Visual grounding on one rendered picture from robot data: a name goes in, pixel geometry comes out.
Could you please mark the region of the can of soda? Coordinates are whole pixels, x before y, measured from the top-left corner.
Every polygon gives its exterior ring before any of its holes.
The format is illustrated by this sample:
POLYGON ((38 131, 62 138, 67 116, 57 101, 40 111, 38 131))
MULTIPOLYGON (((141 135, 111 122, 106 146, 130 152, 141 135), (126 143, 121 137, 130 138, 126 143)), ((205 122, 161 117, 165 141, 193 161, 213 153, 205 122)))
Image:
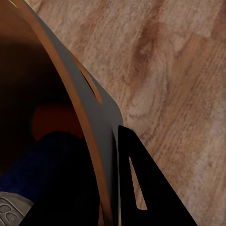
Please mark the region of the can of soda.
POLYGON ((18 226, 79 140, 66 132, 41 138, 0 176, 0 226, 18 226))
POLYGON ((31 137, 37 143, 51 132, 66 132, 79 141, 84 136, 72 102, 41 101, 33 108, 28 119, 31 137))

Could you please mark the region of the trash can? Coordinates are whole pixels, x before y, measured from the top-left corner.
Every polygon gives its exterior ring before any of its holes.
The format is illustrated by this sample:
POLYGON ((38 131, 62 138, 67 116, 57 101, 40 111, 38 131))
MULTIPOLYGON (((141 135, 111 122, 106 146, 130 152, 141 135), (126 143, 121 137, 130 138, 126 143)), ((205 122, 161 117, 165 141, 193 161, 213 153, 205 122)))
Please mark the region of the trash can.
POLYGON ((0 176, 36 144, 28 119, 41 101, 72 102, 96 175, 98 226, 119 226, 120 108, 25 0, 0 0, 0 176))

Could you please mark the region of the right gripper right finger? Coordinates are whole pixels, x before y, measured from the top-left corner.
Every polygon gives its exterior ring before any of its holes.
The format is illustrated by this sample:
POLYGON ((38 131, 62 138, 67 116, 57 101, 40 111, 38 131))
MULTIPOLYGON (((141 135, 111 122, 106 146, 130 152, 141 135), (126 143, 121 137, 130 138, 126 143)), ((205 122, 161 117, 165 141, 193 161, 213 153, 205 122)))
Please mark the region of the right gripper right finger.
POLYGON ((136 133, 118 126, 121 226, 197 226, 136 133), (137 208, 129 157, 147 210, 137 208))

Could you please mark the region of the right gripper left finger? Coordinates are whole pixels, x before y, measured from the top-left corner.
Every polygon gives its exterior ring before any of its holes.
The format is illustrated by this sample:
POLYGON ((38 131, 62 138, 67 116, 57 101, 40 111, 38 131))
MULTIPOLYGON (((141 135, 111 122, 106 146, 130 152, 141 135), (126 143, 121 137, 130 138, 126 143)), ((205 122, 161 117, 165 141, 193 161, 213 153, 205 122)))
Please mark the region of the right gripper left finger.
POLYGON ((98 226, 100 195, 83 136, 18 226, 98 226), (87 171, 80 207, 73 210, 87 171))

